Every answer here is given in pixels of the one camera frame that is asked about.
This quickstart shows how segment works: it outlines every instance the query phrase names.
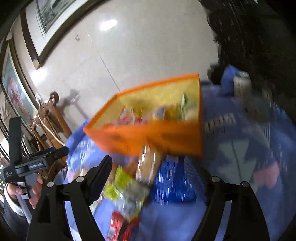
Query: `silver screw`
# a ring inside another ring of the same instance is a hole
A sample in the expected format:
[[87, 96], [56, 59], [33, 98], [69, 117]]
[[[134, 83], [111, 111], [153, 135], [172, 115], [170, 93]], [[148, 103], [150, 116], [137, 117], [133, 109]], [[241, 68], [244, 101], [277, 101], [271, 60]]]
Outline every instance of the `silver screw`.
[[212, 181], [215, 182], [215, 183], [218, 183], [218, 182], [220, 182], [220, 178], [214, 176], [214, 177], [212, 177]]
[[49, 182], [49, 183], [47, 184], [47, 186], [48, 186], [49, 188], [51, 188], [53, 185], [54, 185], [54, 182]]
[[250, 186], [250, 184], [249, 184], [248, 182], [242, 182], [242, 186], [243, 186], [244, 188], [247, 188], [247, 187]]
[[79, 176], [78, 178], [76, 178], [76, 182], [80, 183], [83, 182], [84, 177], [83, 176]]

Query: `sleeve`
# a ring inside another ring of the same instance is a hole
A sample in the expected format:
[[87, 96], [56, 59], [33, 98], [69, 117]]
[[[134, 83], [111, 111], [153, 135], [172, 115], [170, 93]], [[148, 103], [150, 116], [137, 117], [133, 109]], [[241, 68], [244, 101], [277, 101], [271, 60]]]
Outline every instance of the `sleeve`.
[[3, 218], [13, 231], [13, 233], [19, 237], [21, 241], [25, 241], [27, 237], [27, 232], [29, 229], [29, 224], [25, 215], [22, 213], [20, 206], [16, 205], [4, 189], [4, 210]]

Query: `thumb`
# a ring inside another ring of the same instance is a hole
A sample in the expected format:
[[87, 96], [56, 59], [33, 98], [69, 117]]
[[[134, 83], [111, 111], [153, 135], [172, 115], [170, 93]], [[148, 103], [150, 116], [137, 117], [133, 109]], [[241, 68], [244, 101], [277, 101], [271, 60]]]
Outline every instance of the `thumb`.
[[21, 195], [22, 194], [22, 189], [12, 183], [9, 183], [7, 185], [7, 192], [8, 195], [12, 198], [14, 198], [15, 195]]

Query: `white cuff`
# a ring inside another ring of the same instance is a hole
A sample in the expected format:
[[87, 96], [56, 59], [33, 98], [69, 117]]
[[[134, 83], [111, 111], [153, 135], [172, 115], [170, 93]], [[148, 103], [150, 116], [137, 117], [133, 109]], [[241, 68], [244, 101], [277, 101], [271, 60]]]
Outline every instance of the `white cuff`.
[[5, 186], [3, 192], [4, 192], [5, 199], [6, 199], [7, 203], [8, 203], [8, 205], [11, 207], [11, 209], [12, 209], [16, 214], [18, 214], [18, 215], [24, 217], [25, 214], [23, 213], [22, 208], [21, 208], [19, 205], [17, 205], [14, 201], [12, 201], [12, 200], [11, 200], [11, 197], [8, 195], [8, 192], [7, 192], [7, 185]]

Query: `human hand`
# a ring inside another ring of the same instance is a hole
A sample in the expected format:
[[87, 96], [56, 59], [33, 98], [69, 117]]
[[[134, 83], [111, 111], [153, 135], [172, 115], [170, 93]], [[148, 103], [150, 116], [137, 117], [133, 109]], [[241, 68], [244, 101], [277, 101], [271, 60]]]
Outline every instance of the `human hand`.
[[[43, 183], [42, 177], [41, 175], [38, 175], [37, 183], [32, 188], [32, 191], [35, 195], [29, 199], [29, 202], [32, 205], [33, 209], [36, 208], [37, 202], [41, 196], [42, 183]], [[22, 189], [17, 185], [8, 183], [7, 192], [8, 192], [8, 195], [11, 197], [11, 199], [13, 199], [14, 201], [17, 201], [17, 195], [22, 194]]]

